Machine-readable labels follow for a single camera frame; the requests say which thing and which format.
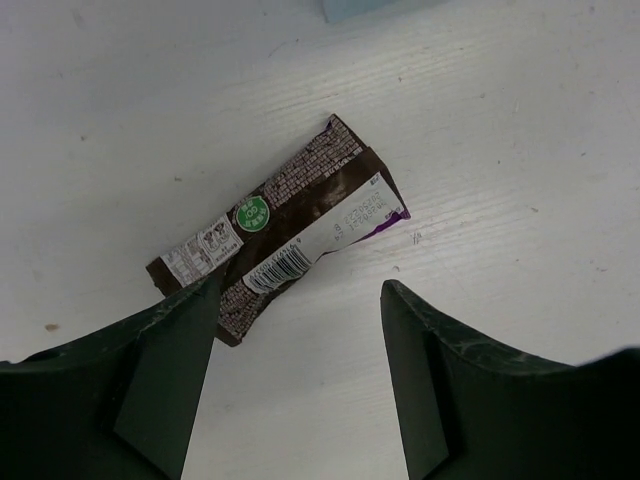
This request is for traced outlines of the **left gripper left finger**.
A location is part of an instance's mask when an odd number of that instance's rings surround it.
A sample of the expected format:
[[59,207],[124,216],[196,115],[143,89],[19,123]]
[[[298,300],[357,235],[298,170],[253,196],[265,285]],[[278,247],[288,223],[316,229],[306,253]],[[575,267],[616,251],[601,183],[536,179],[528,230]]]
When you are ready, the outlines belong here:
[[178,479],[216,335],[196,282],[92,334],[1,365],[5,479]]

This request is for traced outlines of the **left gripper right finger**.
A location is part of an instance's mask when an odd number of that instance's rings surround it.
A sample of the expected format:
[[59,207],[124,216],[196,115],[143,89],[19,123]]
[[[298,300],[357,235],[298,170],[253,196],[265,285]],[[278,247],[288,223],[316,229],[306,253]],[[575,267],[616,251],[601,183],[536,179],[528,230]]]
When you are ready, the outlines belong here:
[[412,479],[635,479],[639,351],[579,366],[515,349],[397,280],[381,320]]

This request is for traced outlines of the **brown chocolate bar wrapper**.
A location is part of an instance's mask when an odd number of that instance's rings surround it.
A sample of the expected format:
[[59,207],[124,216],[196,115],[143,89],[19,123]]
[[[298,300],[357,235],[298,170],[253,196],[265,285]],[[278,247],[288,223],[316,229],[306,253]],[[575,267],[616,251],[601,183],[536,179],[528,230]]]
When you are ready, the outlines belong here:
[[164,296],[220,276],[217,336],[234,347],[321,257],[410,217],[384,162],[331,115],[273,175],[146,270]]

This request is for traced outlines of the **light blue paper bag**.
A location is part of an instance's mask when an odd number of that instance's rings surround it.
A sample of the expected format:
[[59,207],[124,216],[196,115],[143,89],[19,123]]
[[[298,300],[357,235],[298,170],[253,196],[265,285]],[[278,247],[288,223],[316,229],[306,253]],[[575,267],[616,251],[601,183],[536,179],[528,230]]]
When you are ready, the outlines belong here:
[[380,12],[382,15],[413,13],[443,4],[440,0],[322,0],[325,20],[337,24],[363,15]]

